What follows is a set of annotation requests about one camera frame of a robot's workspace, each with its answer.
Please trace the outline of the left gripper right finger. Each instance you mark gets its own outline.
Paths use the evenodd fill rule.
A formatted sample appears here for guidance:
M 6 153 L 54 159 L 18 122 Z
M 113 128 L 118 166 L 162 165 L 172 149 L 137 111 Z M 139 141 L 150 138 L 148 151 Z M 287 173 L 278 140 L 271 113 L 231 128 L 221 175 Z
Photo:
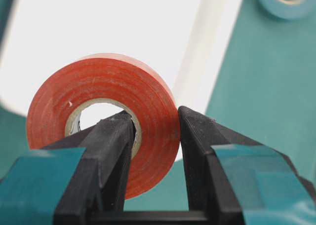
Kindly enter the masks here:
M 316 190 L 290 158 L 185 106 L 178 110 L 191 210 L 213 225 L 313 225 Z

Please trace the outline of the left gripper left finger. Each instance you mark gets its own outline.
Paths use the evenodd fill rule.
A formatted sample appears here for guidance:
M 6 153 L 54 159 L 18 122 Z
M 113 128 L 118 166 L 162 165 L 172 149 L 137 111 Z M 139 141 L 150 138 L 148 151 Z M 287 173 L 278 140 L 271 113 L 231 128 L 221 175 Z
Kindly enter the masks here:
M 3 225 L 85 225 L 122 210 L 135 129 L 121 111 L 16 159 L 0 182 Z

